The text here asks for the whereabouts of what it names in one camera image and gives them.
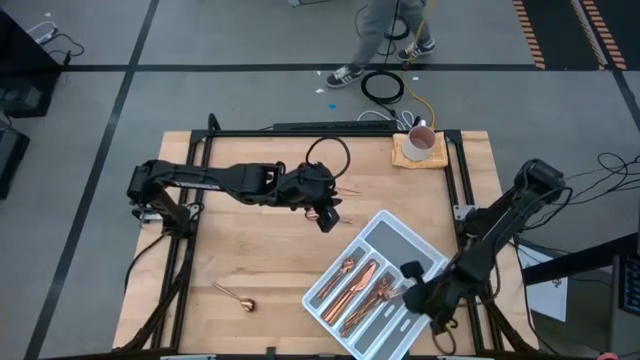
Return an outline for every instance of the concrete floor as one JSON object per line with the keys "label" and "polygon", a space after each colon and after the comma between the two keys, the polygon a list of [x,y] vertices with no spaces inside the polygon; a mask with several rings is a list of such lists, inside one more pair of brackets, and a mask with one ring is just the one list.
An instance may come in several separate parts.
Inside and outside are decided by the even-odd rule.
{"label": "concrete floor", "polygon": [[[82,43],[86,53],[73,60],[76,65],[128,64],[150,4],[0,0],[24,28],[53,20]],[[360,5],[335,0],[291,8],[284,0],[160,0],[139,63],[347,62],[358,43],[353,15]],[[510,0],[436,2],[430,18],[439,46],[433,63],[533,63]],[[69,44],[60,39],[47,46],[66,50]],[[124,191],[133,167],[157,155],[163,132],[203,128],[210,112],[224,129],[258,129],[275,122],[355,120],[376,108],[358,85],[316,93],[324,89],[327,75],[315,70],[136,73],[40,356],[110,349],[139,231]],[[533,157],[574,174],[597,168],[600,152],[627,160],[640,155],[638,127],[609,72],[407,75],[418,77],[411,86],[435,107],[438,128],[489,132],[504,189]],[[624,76],[639,94],[640,73]],[[4,359],[24,357],[123,78],[119,71],[64,73],[46,117],[15,121],[32,142],[9,198],[0,204]],[[372,82],[380,91],[386,85]],[[427,115],[409,97],[395,108]],[[570,184],[583,189],[600,176]],[[568,251],[600,244],[637,231],[639,203],[640,190],[609,194],[566,209],[528,238]],[[565,346],[574,355],[582,351]]]}

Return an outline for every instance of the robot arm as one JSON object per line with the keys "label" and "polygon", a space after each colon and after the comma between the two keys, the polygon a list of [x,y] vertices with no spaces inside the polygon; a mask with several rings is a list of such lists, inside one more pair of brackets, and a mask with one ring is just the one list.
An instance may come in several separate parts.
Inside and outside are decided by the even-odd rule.
{"label": "robot arm", "polygon": [[511,331],[508,323],[504,324],[506,318],[493,304],[484,284],[496,264],[497,253],[533,214],[556,201],[565,189],[561,172],[542,160],[526,162],[516,175],[514,186],[502,197],[489,208],[474,209],[467,214],[456,229],[463,235],[463,244],[440,275],[424,283],[419,263],[402,266],[403,275],[417,282],[403,295],[407,309],[428,315],[432,319],[431,329],[438,335],[446,331],[461,299],[475,302],[478,296],[497,318],[505,335],[513,334],[515,331]]}
{"label": "robot arm", "polygon": [[186,237],[194,231],[190,211],[173,201],[167,187],[221,191],[246,205],[314,209],[322,232],[331,231],[340,219],[334,209],[342,202],[333,197],[335,177],[322,163],[301,163],[289,173],[281,162],[218,169],[150,160],[137,166],[127,190],[131,203],[155,210],[164,233]]}

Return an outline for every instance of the shoe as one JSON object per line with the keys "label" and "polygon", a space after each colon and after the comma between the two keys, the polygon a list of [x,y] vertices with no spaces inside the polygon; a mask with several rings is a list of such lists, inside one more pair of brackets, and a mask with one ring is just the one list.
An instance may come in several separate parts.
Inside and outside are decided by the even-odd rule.
{"label": "shoe", "polygon": [[436,49],[436,41],[431,38],[423,45],[418,45],[412,42],[406,49],[398,51],[398,60],[409,61],[421,58],[423,56],[431,55]]}
{"label": "shoe", "polygon": [[345,65],[331,74],[325,82],[327,84],[327,87],[337,89],[345,87],[358,80],[362,76],[362,74],[364,74],[364,69],[358,69],[351,65]]}

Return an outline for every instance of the white mug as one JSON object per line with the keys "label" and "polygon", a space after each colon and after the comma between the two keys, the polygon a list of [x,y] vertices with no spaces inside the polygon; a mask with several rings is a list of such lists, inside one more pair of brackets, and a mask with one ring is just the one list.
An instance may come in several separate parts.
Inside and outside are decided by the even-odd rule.
{"label": "white mug", "polygon": [[426,160],[436,144],[436,133],[421,120],[417,126],[409,130],[407,139],[402,144],[402,152],[413,161]]}

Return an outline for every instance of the wooden tabletop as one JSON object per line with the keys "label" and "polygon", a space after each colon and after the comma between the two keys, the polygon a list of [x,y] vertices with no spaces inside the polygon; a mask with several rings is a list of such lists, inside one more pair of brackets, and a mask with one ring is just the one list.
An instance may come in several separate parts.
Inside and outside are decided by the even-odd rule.
{"label": "wooden tabletop", "polygon": [[[184,163],[189,136],[188,132],[166,133],[159,158]],[[476,203],[488,206],[502,194],[488,135],[467,131],[463,138]],[[444,171],[392,167],[391,137],[343,139],[352,160],[337,185],[358,190],[362,195],[342,196],[344,202],[336,209],[353,224],[338,224],[329,234],[321,233],[302,211],[246,206],[223,193],[206,193],[181,353],[263,354],[269,346],[275,346],[279,354],[347,353],[302,307],[302,296],[381,209],[393,213],[444,255],[456,253]],[[314,140],[216,138],[209,166],[283,161],[291,169],[304,161]],[[457,174],[455,150],[451,147],[450,151]],[[344,165],[345,154],[337,143],[326,141],[317,146],[311,160],[322,161],[335,173]],[[459,179],[457,184],[462,193]],[[169,190],[177,197],[177,189]],[[157,238],[160,228],[158,223],[146,225],[137,251]],[[114,346],[130,340],[156,306],[168,248],[169,240],[160,243],[139,260],[131,273]],[[502,289],[496,303],[525,341],[537,347],[537,339],[527,324],[522,277],[513,247],[500,252],[498,265]],[[241,297],[254,299],[257,310],[244,312],[235,300],[210,286],[212,281]],[[490,346],[486,314],[482,307],[479,310],[485,344]],[[169,343],[173,315],[172,308],[167,315],[163,345]],[[467,309],[459,308],[455,318],[459,322],[453,331],[457,354],[473,354]],[[439,342],[443,348],[450,348],[446,335],[439,337]],[[428,327],[416,340],[411,354],[439,354]]]}

